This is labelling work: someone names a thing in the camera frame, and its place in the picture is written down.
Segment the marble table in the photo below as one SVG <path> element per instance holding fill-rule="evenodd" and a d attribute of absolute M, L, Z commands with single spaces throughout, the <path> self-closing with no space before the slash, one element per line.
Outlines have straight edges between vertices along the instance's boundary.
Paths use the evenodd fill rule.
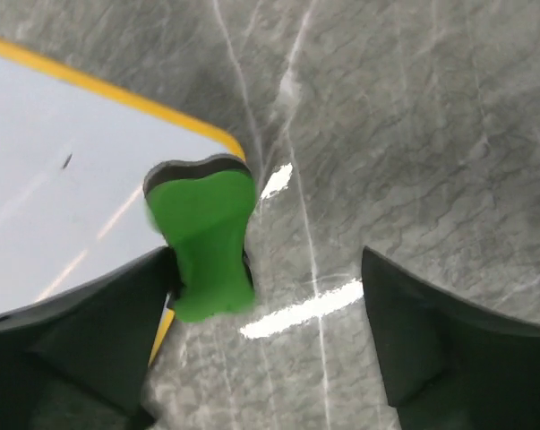
<path fill-rule="evenodd" d="M 363 245 L 540 323 L 540 0 L 0 0 L 0 36 L 228 130 L 258 178 L 259 304 L 172 330 L 159 428 L 399 429 Z"/>

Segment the black mark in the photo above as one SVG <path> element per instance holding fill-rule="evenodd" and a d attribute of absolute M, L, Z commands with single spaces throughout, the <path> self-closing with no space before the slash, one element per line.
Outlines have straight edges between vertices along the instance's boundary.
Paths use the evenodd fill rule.
<path fill-rule="evenodd" d="M 64 161 L 63 163 L 63 166 L 61 167 L 61 170 L 64 170 L 66 169 L 66 167 L 69 165 L 69 163 L 71 162 L 71 158 L 73 157 L 73 153 L 71 152 L 69 154 L 69 156 L 66 158 L 66 160 Z"/>

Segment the green eraser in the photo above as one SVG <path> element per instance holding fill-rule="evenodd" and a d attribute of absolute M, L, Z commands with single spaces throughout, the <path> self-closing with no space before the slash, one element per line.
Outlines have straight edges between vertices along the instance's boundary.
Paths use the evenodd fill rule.
<path fill-rule="evenodd" d="M 176 252 L 184 283 L 176 318 L 193 323 L 249 309 L 255 293 L 244 238 L 257 199 L 243 161 L 218 155 L 160 163 L 146 176 L 144 195 L 153 224 Z"/>

